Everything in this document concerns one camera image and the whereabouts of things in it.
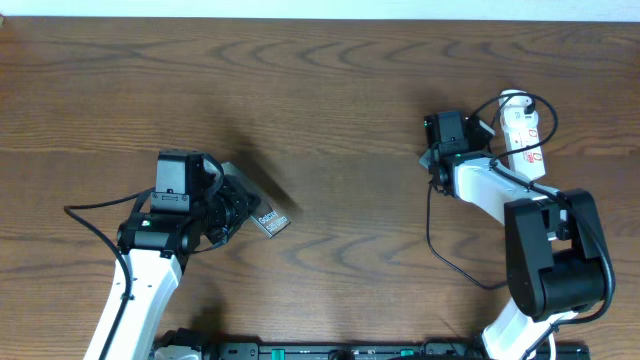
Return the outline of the Galaxy smartphone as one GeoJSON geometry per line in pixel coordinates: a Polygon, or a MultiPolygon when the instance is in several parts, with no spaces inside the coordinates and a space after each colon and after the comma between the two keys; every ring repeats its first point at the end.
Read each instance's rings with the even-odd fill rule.
{"type": "Polygon", "coordinates": [[[238,167],[224,162],[222,168],[226,176],[235,177],[245,189],[260,199],[260,204],[251,212],[251,220],[268,238],[273,238],[291,224],[291,219],[273,200],[238,167]]]}

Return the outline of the white power strip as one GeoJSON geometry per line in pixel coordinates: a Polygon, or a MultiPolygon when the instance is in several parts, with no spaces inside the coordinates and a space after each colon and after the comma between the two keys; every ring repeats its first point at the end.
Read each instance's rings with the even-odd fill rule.
{"type": "MultiPolygon", "coordinates": [[[[520,151],[540,141],[535,100],[528,96],[518,96],[518,93],[521,90],[504,90],[504,98],[499,100],[500,125],[507,151],[520,151]]],[[[528,181],[537,180],[546,173],[540,146],[508,155],[507,159],[509,168],[528,181]]]]}

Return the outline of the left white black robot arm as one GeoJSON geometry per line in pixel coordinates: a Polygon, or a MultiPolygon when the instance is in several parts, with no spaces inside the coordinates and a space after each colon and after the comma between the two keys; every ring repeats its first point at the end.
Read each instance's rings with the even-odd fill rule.
{"type": "Polygon", "coordinates": [[[201,239],[225,245],[260,203],[211,155],[161,151],[155,187],[118,228],[114,279],[86,358],[146,358],[201,239]]]}

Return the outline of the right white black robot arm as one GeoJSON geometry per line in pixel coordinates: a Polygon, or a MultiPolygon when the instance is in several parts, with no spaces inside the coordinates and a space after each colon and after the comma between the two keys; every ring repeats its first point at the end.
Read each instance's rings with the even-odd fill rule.
{"type": "Polygon", "coordinates": [[[483,330],[480,353],[532,359],[559,327],[602,317],[615,275],[591,194],[540,186],[504,167],[485,152],[494,132],[477,117],[437,113],[424,128],[431,189],[477,206],[505,231],[510,299],[483,330]]]}

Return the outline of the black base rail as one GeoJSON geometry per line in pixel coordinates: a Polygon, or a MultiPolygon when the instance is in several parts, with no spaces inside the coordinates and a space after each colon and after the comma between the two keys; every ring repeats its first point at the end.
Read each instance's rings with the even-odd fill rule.
{"type": "Polygon", "coordinates": [[[210,360],[384,360],[384,359],[486,359],[478,347],[464,342],[429,341],[416,344],[257,344],[220,343],[205,348],[160,347],[154,359],[210,360]]]}

